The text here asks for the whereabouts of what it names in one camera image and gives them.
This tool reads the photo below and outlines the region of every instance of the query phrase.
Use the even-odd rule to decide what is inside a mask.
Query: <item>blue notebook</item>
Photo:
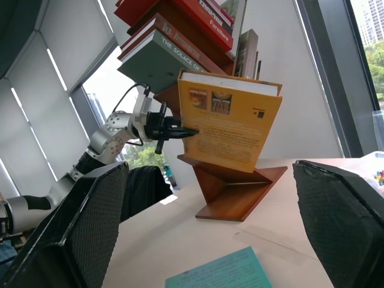
[[[166,280],[166,288],[272,288],[251,247]]]

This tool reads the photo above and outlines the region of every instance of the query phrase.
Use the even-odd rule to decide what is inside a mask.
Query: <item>roller shade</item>
[[[19,192],[15,185],[12,183],[12,180],[8,177],[5,166],[0,159],[0,194],[3,198],[13,198],[19,196]]]
[[[9,80],[58,178],[84,153],[88,140],[37,34]]]
[[[96,0],[50,0],[40,30],[69,90],[113,39]]]
[[[45,196],[55,180],[6,80],[0,80],[0,123],[0,158],[15,185],[22,195]],[[4,197],[12,193],[7,185],[0,189]]]
[[[116,2],[117,0],[101,0],[116,40],[119,46],[122,46],[131,37],[127,34],[130,26],[114,14],[116,10]]]

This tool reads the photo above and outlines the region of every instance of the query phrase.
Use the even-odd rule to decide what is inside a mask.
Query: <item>tree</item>
[[[143,146],[128,146],[124,158],[128,162],[130,169],[153,165],[163,170],[164,164],[166,163],[165,158],[163,154],[158,155],[155,153],[156,145],[157,142],[149,142]]]
[[[364,48],[379,101],[384,100],[384,41]]]

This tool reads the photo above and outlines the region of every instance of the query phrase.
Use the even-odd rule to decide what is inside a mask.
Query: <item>table surface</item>
[[[311,161],[341,167],[353,159]],[[103,287],[164,287],[169,277],[248,246],[274,288],[333,287],[305,234],[294,162],[259,160],[258,168],[288,170],[244,222],[196,219],[206,205],[196,183],[121,223]]]

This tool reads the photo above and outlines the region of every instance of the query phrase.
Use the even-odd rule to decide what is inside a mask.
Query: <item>black wire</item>
[[[144,82],[139,82],[139,83],[136,83],[134,85],[131,86],[130,89],[128,89],[126,91],[126,93],[121,97],[120,101],[117,103],[117,105],[115,106],[115,108],[113,109],[112,113],[116,111],[116,109],[119,107],[121,101],[125,98],[125,96],[127,96],[127,94],[135,87],[138,87],[138,86],[145,86],[145,89],[147,90],[147,88],[149,88],[149,85],[147,83],[144,83]]]
[[[140,144],[137,144],[134,142],[127,142],[125,144],[134,145],[134,146],[143,146],[144,145],[143,140],[140,137],[139,137],[139,139],[140,139]]]

